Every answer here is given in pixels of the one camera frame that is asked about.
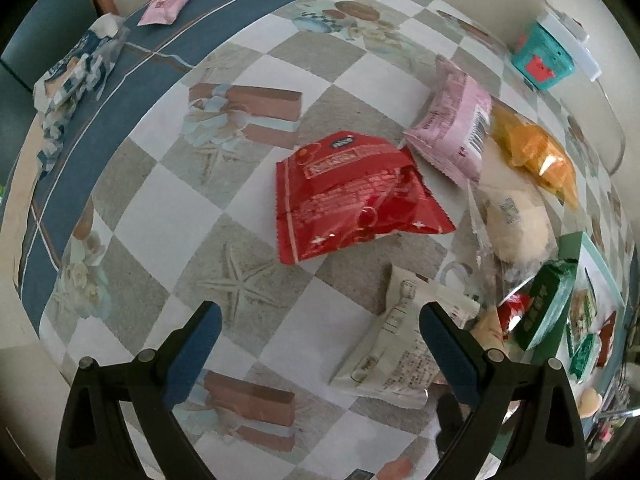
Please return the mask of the large red snack bag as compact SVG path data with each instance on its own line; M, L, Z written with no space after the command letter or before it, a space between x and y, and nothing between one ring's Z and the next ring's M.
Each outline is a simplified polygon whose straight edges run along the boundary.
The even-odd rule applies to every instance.
M305 145L277 163L276 227L285 264L396 232L456 229L408 148L351 131Z

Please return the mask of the teal toy box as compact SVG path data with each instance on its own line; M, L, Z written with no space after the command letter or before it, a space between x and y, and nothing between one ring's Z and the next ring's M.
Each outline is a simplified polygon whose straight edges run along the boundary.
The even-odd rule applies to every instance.
M575 71L570 55L538 22L518 40L511 63L540 91L549 90Z

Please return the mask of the dark green snack box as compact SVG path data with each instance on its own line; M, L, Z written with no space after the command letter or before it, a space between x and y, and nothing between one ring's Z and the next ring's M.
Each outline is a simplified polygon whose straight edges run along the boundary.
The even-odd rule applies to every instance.
M548 260L535 275L529 289L529 307L513 330L513 338L523 351L540 344L558 322L573 291L578 260Z

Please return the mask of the white printed snack packet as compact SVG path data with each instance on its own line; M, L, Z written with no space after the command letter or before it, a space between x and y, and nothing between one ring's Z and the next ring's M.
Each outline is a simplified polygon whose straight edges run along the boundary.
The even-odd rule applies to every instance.
M420 334L424 304L437 301L458 327L480 312L480 305L446 285L392 267L386 308L336 372L330 386L353 396L416 410L439 367Z

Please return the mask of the round cookie green wrapper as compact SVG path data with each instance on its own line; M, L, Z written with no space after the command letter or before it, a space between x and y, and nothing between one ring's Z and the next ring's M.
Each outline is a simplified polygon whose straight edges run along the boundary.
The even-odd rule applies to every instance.
M570 329L575 338L589 332L597 315L597 304L590 288L576 290L570 307Z

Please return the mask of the clear bag with cream bun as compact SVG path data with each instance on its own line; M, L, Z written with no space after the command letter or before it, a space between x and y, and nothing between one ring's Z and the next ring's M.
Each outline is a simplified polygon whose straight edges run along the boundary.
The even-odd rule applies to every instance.
M470 214L478 255L507 282L525 281L558 253L538 188L506 163L491 139L484 144L480 178L470 187Z

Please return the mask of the pink snack packet with barcode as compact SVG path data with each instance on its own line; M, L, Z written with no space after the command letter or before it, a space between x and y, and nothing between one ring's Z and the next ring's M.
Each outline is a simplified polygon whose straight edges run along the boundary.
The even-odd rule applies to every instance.
M436 87L424 115L405 131L406 142L459 188L480 178L491 95L459 66L439 55Z

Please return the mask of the small red candy packet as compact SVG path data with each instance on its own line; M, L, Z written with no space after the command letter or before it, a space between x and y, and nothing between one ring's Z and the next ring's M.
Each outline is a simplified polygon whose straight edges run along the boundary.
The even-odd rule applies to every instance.
M525 292L517 292L503 301L497 308L502 332L508 334L524 318L530 306L530 297Z

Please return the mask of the white power strip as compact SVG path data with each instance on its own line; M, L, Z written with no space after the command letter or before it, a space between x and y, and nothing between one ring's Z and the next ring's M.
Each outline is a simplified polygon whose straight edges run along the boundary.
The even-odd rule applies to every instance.
M582 26L572 18L561 20L549 11L541 13L537 22L561 45L591 82L599 79L602 70L587 47L589 35Z

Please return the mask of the small green snack packet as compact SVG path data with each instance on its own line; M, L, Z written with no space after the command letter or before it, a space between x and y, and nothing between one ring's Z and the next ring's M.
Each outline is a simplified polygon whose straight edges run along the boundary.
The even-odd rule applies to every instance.
M570 376L576 382L583 382L596 366L600 354L600 338L597 334L589 333L570 360Z

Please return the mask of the brown chocolate bar packet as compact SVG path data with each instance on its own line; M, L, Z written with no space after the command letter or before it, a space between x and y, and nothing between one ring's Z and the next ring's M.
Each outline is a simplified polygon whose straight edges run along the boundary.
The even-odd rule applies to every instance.
M605 365L613 352L616 318L617 312L614 311L605 320L605 323L600 329L599 338L601 348L597 359L597 368L605 368Z

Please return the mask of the small cream pastry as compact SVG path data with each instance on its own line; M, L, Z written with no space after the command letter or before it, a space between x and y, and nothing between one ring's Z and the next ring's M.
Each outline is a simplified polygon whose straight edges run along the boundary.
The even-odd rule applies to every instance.
M577 401L577 411L580 419L586 419L600 410L603 398L595 388L588 387L580 395Z

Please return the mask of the orange snack packet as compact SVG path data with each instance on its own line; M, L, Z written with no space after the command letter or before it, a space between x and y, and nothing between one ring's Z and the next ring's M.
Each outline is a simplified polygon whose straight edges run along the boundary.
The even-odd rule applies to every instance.
M573 162L546 129L495 100L491 109L491 136L510 167L528 172L541 188L570 208L578 208Z

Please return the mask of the checkered printed tablecloth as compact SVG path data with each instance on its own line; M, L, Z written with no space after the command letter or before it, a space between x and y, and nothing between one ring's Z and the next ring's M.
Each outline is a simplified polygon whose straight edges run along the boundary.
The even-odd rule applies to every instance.
M491 102L546 129L573 162L577 209L518 171L546 205L558 245L549 260L563 259L562 235L584 232L611 270L626 304L625 353L638 260L608 168L567 106L513 66L514 48L458 9L444 0L191 0L171 25L140 18L125 20L102 96L78 104L27 221L18 291L69 389L85 356L128 363L211 301L221 333L171 413L212 479L431 479L471 414L440 369L416 410L330 386L384 313L392 267L476 301L462 330L513 362L560 361L568 304L529 351L502 332L497 308L529 296L538 272L499 278L478 255L477 182L459 188L405 139L434 96L439 55ZM408 148L454 232L396 232L281 262L277 163L339 131ZM604 415L628 398L624 374L623 356L600 410L580 420L586 470L608 442Z

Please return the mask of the small pink packet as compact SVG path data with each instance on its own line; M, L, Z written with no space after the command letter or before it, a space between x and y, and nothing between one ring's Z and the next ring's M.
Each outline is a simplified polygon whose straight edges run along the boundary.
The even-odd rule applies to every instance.
M190 0L151 0L138 21L138 25L171 25L189 1Z

